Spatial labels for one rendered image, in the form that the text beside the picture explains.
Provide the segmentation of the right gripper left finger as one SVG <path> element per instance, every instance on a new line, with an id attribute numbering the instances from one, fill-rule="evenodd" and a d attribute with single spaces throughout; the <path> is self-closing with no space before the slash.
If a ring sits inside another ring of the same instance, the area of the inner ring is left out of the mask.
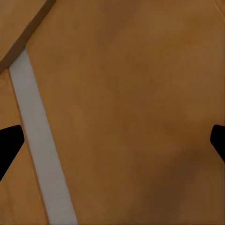
<path id="1" fill-rule="evenodd" d="M 0 180 L 4 177 L 23 144 L 24 135 L 21 125 L 0 130 Z"/>

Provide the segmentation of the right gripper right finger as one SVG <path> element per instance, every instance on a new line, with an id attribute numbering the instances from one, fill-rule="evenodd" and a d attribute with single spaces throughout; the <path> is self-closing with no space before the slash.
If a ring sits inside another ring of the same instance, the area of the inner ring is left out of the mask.
<path id="1" fill-rule="evenodd" d="M 210 141 L 225 162 L 225 127 L 217 124 L 214 125 Z"/>

